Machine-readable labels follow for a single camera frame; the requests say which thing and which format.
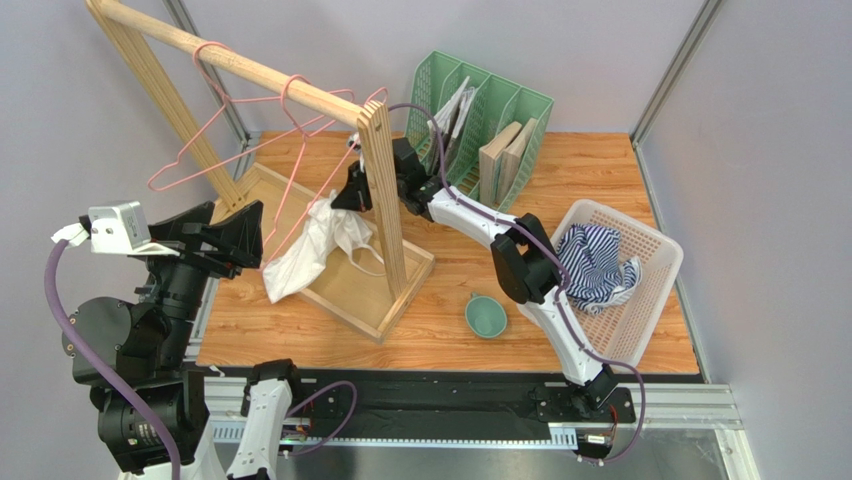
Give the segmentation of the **blue white striped tank top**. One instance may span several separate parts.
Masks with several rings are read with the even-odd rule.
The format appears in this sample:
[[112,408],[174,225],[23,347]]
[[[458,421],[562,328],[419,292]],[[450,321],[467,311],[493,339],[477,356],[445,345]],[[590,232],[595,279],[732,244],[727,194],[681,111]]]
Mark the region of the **blue white striped tank top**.
[[572,224],[562,234],[556,255],[568,273],[567,296],[581,311],[599,315],[629,301],[642,280],[637,256],[621,260],[622,234],[597,224]]

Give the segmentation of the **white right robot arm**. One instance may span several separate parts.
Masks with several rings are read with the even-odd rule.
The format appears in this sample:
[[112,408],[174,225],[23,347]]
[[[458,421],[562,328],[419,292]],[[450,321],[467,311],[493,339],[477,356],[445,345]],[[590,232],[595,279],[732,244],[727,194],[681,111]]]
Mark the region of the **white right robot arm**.
[[[573,386],[572,407],[582,415],[604,411],[618,382],[612,361],[599,358],[587,339],[567,299],[560,297],[567,279],[551,241],[537,217],[512,217],[490,209],[445,187],[439,175],[429,174],[406,138],[392,142],[394,169],[400,200],[408,210],[473,239],[491,252],[498,283],[519,310],[547,335],[557,353],[563,374]],[[354,261],[358,249],[368,250],[375,262],[386,259],[374,247],[378,228],[361,218],[372,209],[367,172],[361,161],[352,163],[347,183],[333,198],[301,188],[300,216],[282,245],[272,251],[277,218],[264,214],[258,271],[282,278],[286,294],[298,294],[335,318],[382,340],[386,324],[396,322],[434,266],[428,252],[403,242],[405,255],[418,260],[407,273],[400,294],[390,291],[383,271],[374,272]]]

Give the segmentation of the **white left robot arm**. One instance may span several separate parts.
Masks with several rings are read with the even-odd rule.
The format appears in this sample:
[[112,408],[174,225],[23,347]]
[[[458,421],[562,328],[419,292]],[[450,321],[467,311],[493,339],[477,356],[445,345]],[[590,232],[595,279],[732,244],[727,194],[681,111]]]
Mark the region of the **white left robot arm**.
[[[212,279],[232,279],[262,260],[264,206],[253,201],[221,221],[201,203],[158,223],[136,201],[91,207],[54,234],[44,275],[72,376],[90,390],[97,430],[131,479],[272,479],[283,423],[299,387],[290,360],[255,365],[244,384],[245,427],[228,466],[219,461],[205,376],[185,355]],[[62,254],[88,243],[95,254],[142,261],[137,301],[98,297],[72,312],[61,305]]]

